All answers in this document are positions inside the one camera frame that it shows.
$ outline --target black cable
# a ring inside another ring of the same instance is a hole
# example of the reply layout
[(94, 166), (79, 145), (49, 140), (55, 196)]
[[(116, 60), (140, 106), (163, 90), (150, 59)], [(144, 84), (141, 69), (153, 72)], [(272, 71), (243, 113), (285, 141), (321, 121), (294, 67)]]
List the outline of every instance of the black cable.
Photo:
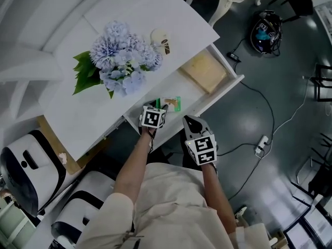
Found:
[(256, 165), (254, 166), (253, 170), (251, 171), (251, 173), (249, 174), (249, 176), (247, 177), (247, 179), (245, 180), (245, 182), (242, 184), (241, 188), (233, 196), (231, 196), (228, 200), (233, 199), (243, 189), (243, 187), (248, 182), (248, 180), (250, 179), (250, 177), (253, 175), (254, 171), (256, 170), (257, 166), (259, 165), (259, 163), (260, 163), (260, 161), (262, 160), (263, 157), (261, 157), (261, 158), (258, 159)]
[(150, 128), (148, 128), (148, 131), (147, 133), (149, 134), (149, 136), (151, 137), (151, 148), (150, 148), (150, 151), (148, 154), (150, 154), (153, 150), (154, 150), (154, 139), (155, 139), (155, 136), (156, 136), (156, 132), (157, 130), (154, 131), (153, 134), (150, 133)]
[(232, 51), (231, 53), (234, 53), (234, 52), (238, 49), (238, 47), (240, 46), (240, 44), (241, 44), (245, 39), (246, 39), (246, 37), (243, 38), (242, 40), (240, 40), (240, 42), (238, 43), (238, 45), (233, 49), (233, 51)]
[(281, 45), (281, 33), (280, 33), (280, 38), (278, 38), (277, 43), (275, 43), (272, 46), (271, 53), (275, 56), (278, 57), (280, 56), (280, 45)]
[[(234, 68), (233, 68), (233, 70), (234, 70), (235, 73), (236, 73), (236, 69), (237, 69), (237, 65), (238, 65), (238, 63), (239, 63), (239, 62), (236, 62), (236, 63), (234, 64)], [(250, 90), (252, 90), (252, 91), (255, 91), (255, 92), (259, 93), (259, 94), (263, 97), (263, 99), (266, 101), (266, 103), (268, 104), (268, 106), (269, 106), (269, 108), (270, 108), (271, 115), (272, 115), (272, 132), (271, 132), (271, 140), (270, 140), (270, 143), (266, 143), (266, 145), (270, 145), (270, 144), (272, 143), (272, 140), (273, 140), (274, 125), (275, 125), (275, 120), (274, 120), (274, 114), (273, 114), (272, 107), (271, 107), (271, 105), (270, 105), (268, 99), (264, 96), (263, 93), (261, 93), (261, 92), (260, 92), (259, 90), (257, 90), (257, 89), (254, 89), (254, 88), (249, 87), (248, 85), (246, 85), (245, 83), (243, 83), (243, 82), (241, 82), (241, 81), (240, 81), (240, 83), (241, 83), (243, 86), (245, 86), (246, 88), (248, 88), (248, 89), (250, 89)]]

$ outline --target green leaf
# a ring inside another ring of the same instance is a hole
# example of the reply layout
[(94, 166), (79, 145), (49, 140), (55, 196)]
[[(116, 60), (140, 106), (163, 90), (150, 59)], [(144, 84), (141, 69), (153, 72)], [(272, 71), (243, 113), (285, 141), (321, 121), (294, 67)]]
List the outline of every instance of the green leaf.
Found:
[(114, 91), (108, 91), (109, 97), (113, 98)]
[(88, 80), (86, 80), (84, 78), (78, 78), (73, 95), (77, 94), (85, 89), (88, 89), (92, 86), (99, 85), (99, 84), (100, 84), (99, 78), (89, 77)]
[(94, 72), (95, 72), (97, 69), (98, 69), (97, 67), (93, 67), (93, 68), (89, 71), (89, 73), (88, 73), (88, 77), (92, 77), (93, 74), (94, 74)]
[(77, 56), (73, 57), (75, 60), (77, 60), (78, 62), (80, 62), (81, 59), (90, 59), (90, 51), (86, 51), (86, 52), (82, 52)]
[(74, 71), (79, 72), (79, 70), (81, 69), (82, 64), (80, 62), (78, 62), (78, 64), (74, 67)]

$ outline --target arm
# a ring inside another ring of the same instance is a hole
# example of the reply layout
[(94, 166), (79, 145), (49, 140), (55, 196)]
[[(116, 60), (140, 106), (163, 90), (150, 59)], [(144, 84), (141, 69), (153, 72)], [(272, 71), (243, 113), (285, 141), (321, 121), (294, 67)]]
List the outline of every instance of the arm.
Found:
[(142, 130), (142, 136), (133, 152), (119, 172), (114, 186), (114, 193), (122, 193), (136, 202), (144, 178), (147, 155), (150, 150), (151, 137), (147, 129)]
[(226, 232), (231, 234), (235, 232), (237, 226), (232, 207), (223, 192), (218, 175), (210, 164), (205, 164), (201, 167), (207, 205), (217, 211), (218, 217), (224, 225)]

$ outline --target hand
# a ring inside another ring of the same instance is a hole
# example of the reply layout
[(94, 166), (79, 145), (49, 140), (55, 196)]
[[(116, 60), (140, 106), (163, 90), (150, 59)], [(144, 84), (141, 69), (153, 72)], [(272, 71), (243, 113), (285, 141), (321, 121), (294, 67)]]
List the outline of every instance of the hand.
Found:
[(155, 129), (155, 128), (142, 126), (142, 135), (143, 135), (143, 134), (148, 134), (148, 135), (149, 135), (149, 133), (150, 133), (151, 135), (153, 135), (155, 132), (156, 132), (156, 129)]

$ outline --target black and white chair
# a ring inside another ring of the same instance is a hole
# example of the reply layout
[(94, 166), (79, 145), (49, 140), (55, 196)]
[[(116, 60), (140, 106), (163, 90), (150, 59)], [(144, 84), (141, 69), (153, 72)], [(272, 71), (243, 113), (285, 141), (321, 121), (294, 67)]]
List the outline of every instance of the black and white chair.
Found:
[(52, 235), (66, 249), (73, 249), (87, 223), (113, 192), (115, 181), (99, 171), (88, 172), (69, 197), (52, 225)]
[(0, 172), (16, 202), (30, 215), (44, 208), (81, 173), (70, 175), (39, 130), (2, 150)]

